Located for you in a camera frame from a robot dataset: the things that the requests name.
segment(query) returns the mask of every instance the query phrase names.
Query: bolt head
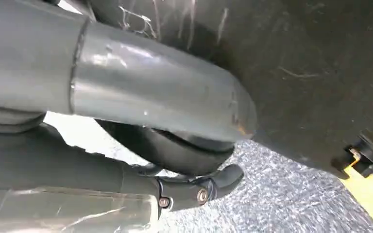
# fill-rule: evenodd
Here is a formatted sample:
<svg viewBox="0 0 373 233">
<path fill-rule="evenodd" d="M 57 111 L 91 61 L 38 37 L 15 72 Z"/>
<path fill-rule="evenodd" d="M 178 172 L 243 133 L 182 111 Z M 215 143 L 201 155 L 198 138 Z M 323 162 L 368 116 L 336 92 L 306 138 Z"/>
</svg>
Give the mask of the bolt head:
<svg viewBox="0 0 373 233">
<path fill-rule="evenodd" d="M 160 198 L 158 201 L 158 205 L 161 208 L 168 208 L 170 205 L 170 200 L 168 198 Z"/>
<path fill-rule="evenodd" d="M 197 195 L 197 200 L 200 205 L 205 204 L 208 201 L 209 195 L 208 191 L 204 188 L 202 188 Z"/>
</svg>

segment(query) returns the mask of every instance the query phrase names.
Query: scratch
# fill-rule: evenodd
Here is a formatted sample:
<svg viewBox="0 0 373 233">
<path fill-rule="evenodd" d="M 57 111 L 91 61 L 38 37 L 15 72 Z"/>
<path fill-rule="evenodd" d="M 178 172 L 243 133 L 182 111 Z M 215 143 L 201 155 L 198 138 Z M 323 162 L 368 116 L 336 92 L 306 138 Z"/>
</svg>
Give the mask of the scratch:
<svg viewBox="0 0 373 233">
<path fill-rule="evenodd" d="M 153 7 L 155 9 L 155 21 L 156 21 L 156 32 L 158 33 L 158 41 L 161 41 L 161 23 L 159 22 L 159 11 L 156 0 L 153 1 Z"/>
<path fill-rule="evenodd" d="M 136 0 L 131 1 L 131 5 L 129 6 L 129 12 L 134 12 L 135 3 L 136 3 Z"/>
<path fill-rule="evenodd" d="M 191 45 L 192 45 L 192 41 L 194 40 L 194 32 L 195 32 L 195 27 L 194 27 L 194 24 L 195 24 L 195 7 L 196 7 L 196 1 L 197 0 L 191 0 L 191 12 L 190 12 L 190 16 L 191 16 L 191 23 L 189 24 L 189 38 L 188 38 L 188 45 L 187 45 L 187 49 L 189 50 L 191 48 Z"/>
<path fill-rule="evenodd" d="M 149 29 L 151 31 L 151 34 L 154 37 L 154 39 L 157 38 L 156 33 L 153 30 L 153 27 L 151 25 L 151 19 L 149 19 L 148 17 L 146 17 L 144 15 L 139 15 L 139 14 L 136 14 L 134 12 L 128 11 L 127 9 L 123 8 L 122 6 L 119 6 L 119 8 L 123 12 L 123 16 L 122 16 L 122 24 L 123 25 L 121 25 L 121 27 L 122 27 L 122 29 L 124 31 L 127 30 L 127 29 L 129 29 L 131 27 L 129 25 L 129 23 L 127 23 L 127 21 L 126 21 L 126 18 L 127 18 L 126 15 L 129 14 L 129 15 L 133 15 L 133 16 L 136 16 L 136 17 L 141 18 L 141 19 L 144 20 L 144 28 L 142 30 L 134 31 L 135 33 L 144 34 L 144 35 L 146 35 L 146 36 L 149 37 L 149 35 L 146 32 Z"/>
<path fill-rule="evenodd" d="M 187 15 L 188 9 L 185 8 L 181 15 L 181 21 L 179 23 L 179 31 L 178 31 L 178 39 L 181 39 L 182 32 L 184 31 L 184 20 L 185 16 Z"/>
<path fill-rule="evenodd" d="M 61 211 L 61 209 L 62 209 L 62 206 L 59 206 L 59 209 L 58 209 L 58 211 L 56 212 L 56 216 L 59 215 L 59 212 Z"/>
<path fill-rule="evenodd" d="M 229 11 L 228 8 L 224 8 L 224 13 L 222 14 L 221 22 L 218 26 L 217 45 L 219 45 L 221 41 L 222 32 L 224 31 L 226 18 L 228 18 L 228 11 Z"/>
<path fill-rule="evenodd" d="M 121 225 L 119 225 L 118 228 L 116 228 L 116 229 L 114 230 L 114 233 L 118 233 L 118 232 L 120 232 L 120 230 L 121 230 Z"/>
<path fill-rule="evenodd" d="M 79 224 L 83 221 L 86 221 L 88 219 L 92 219 L 92 218 L 96 218 L 96 217 L 101 217 L 101 216 L 104 216 L 104 215 L 107 215 L 107 214 L 110 214 L 110 213 L 114 213 L 114 212 L 118 212 L 120 210 L 124 209 L 124 207 L 122 208 L 119 208 L 119 209 L 114 209 L 114 210 L 110 210 L 110 211 L 106 211 L 106 212 L 103 212 L 103 213 L 99 213 L 99 214 L 94 214 L 94 215 L 87 215 L 85 217 L 82 217 L 74 222 L 72 222 L 71 224 L 65 226 L 64 228 L 62 228 L 61 232 L 63 232 L 64 230 L 68 229 L 69 227 L 72 227 L 76 224 Z"/>
<path fill-rule="evenodd" d="M 317 77 L 318 74 L 295 74 L 283 67 L 278 67 L 278 69 L 282 70 L 283 72 L 287 73 L 288 75 L 291 75 L 295 78 L 313 78 L 313 77 Z"/>
</svg>

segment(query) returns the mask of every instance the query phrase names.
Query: pavement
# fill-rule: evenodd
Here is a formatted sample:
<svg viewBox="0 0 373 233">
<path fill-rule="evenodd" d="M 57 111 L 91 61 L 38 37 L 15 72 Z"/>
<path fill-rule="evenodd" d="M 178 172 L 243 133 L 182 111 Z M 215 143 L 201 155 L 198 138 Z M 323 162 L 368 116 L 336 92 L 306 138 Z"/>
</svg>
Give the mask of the pavement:
<svg viewBox="0 0 373 233">
<path fill-rule="evenodd" d="M 90 118 L 48 113 L 65 141 L 129 164 L 147 162 Z M 245 178 L 229 196 L 201 208 L 163 213 L 160 232 L 373 232 L 373 220 L 338 178 L 289 160 L 253 141 L 236 144 L 227 164 Z"/>
</svg>

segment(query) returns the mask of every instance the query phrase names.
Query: bolt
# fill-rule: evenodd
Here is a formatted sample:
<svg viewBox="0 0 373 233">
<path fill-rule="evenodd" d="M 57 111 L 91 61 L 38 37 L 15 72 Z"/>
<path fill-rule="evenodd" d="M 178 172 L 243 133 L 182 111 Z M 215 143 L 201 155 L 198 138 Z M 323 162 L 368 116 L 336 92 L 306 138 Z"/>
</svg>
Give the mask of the bolt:
<svg viewBox="0 0 373 233">
<path fill-rule="evenodd" d="M 160 198 L 158 205 L 161 208 L 168 208 L 168 206 L 170 205 L 170 200 L 168 198 Z"/>
<path fill-rule="evenodd" d="M 200 205 L 205 204 L 208 201 L 208 197 L 208 191 L 206 189 L 202 188 L 198 191 L 197 199 Z"/>
</svg>

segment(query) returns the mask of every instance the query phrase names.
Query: black plastic panel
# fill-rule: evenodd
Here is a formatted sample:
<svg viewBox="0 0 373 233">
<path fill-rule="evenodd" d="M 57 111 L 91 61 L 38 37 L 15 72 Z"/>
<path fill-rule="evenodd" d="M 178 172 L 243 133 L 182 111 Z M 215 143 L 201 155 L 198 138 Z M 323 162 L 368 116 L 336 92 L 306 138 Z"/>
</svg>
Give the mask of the black plastic panel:
<svg viewBox="0 0 373 233">
<path fill-rule="evenodd" d="M 373 0 L 92 3 L 102 22 L 230 70 L 256 103 L 255 141 L 346 177 L 345 149 L 373 127 Z"/>
</svg>

